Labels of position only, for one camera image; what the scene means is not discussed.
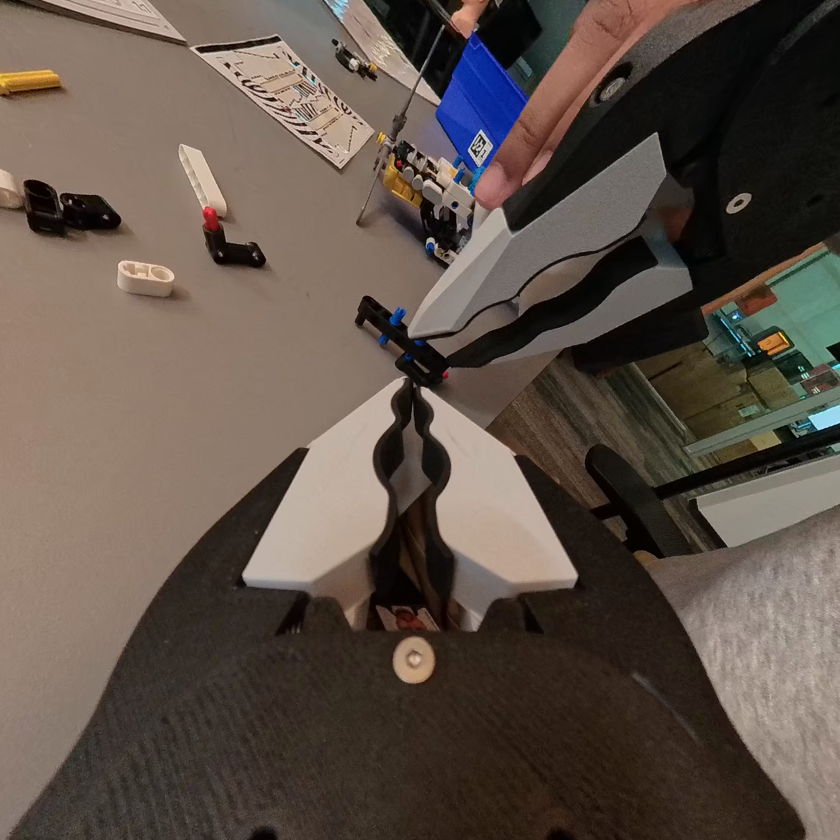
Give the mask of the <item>partly built lego helicopter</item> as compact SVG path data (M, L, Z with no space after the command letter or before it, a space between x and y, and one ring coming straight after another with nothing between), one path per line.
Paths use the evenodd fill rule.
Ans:
M375 188L382 186L418 212L425 232L425 251L438 262L450 266L469 242L475 220L475 185L481 174L470 170L458 156L455 162L424 154L415 145L400 140L419 83L451 21L444 22L433 40L417 77L387 133L376 139L379 150L374 161L374 178L355 224L361 226Z

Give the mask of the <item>small lego rotor assembly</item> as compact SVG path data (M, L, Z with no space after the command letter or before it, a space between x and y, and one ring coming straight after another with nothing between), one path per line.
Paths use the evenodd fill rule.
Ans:
M352 51L342 40L331 39L335 59L347 71L372 81L378 79L377 65L358 53Z

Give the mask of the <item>black lego beam blue pins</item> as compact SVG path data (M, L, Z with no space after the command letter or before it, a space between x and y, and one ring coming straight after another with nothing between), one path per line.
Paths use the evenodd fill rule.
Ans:
M405 316L404 308L390 311L372 297L364 296L360 300L354 325L358 329L364 328L365 325L370 326L377 333L376 340L380 347L385 348L392 344L400 352L411 355L418 344L407 334Z

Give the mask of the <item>black lego connector with holes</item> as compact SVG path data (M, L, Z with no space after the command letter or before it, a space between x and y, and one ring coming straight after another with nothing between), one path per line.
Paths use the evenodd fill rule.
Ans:
M122 224L120 214L97 194L59 194L61 212L67 226L76 230L113 230Z

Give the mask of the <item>lego instruction booklet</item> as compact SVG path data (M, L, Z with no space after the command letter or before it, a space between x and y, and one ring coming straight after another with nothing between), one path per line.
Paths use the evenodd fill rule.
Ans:
M183 35L152 1L24 1L24 4L120 31L187 45Z

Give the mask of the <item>yellow ribbed lego piece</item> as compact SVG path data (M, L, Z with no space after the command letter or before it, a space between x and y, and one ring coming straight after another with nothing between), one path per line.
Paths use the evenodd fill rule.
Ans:
M3 71L0 75L1 96L4 98L62 87L61 78L49 69Z

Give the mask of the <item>white lego beam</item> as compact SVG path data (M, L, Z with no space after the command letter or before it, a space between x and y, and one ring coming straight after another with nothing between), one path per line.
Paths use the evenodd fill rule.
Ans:
M218 218L225 218L228 206L204 153L181 143L178 156L201 208L210 207Z

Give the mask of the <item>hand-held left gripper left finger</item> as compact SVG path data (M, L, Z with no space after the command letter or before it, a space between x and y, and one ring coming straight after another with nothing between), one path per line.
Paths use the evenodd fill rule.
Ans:
M247 587L338 603L349 625L367 623L375 590L370 552L396 512L375 447L403 420L413 383L399 378L315 438L243 571Z

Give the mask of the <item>zebra striped sticker sheet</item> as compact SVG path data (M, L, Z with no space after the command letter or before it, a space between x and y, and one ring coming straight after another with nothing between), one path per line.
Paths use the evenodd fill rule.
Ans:
M341 170L373 135L280 37L196 45L203 59L279 125Z

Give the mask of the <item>cream lego connector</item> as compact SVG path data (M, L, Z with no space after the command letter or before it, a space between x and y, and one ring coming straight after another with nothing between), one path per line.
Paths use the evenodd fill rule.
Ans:
M174 272L164 266L127 259L118 263L118 288L131 295L168 298L174 282Z

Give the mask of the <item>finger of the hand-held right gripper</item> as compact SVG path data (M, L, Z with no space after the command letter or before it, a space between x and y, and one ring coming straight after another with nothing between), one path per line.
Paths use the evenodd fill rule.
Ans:
M558 353L610 332L691 288L691 277L660 218L647 218L613 248L575 252L551 246L548 227L531 243L512 233L504 218L488 218L449 269L454 335L483 311L521 294L554 265L575 281L561 294L536 300L519 317L474 338L449 355L450 365L488 365Z
M640 225L665 177L652 134L518 231L502 207L491 211L423 300L408 337L459 333L483 311L517 297L545 269L614 245Z

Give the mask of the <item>blue plastic storage bin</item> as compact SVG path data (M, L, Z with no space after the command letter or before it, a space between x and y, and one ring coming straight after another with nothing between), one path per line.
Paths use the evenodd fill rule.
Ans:
M467 169L487 167L528 96L473 34L455 67L436 118Z

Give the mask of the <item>black lego connector red axle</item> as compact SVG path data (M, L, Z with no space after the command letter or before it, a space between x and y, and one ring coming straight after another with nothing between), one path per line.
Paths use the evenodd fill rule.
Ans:
M257 243L237 244L227 240L217 211L210 206L203 208L203 235L206 249L218 265L261 268L266 264L266 257Z

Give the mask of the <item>printed paper sheet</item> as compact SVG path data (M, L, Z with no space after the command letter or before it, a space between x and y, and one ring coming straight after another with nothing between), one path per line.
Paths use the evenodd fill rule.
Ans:
M394 38L386 31L368 2L324 1L323 3L338 19L361 52L377 65L379 71L402 84L404 88L411 88L417 79L418 69L412 65Z

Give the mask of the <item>person's right hand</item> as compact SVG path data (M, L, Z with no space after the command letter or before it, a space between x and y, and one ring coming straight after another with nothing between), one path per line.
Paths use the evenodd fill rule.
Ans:
M570 38L545 74L475 190L490 211L550 161L592 91L642 36L694 1L594 1L581 11Z

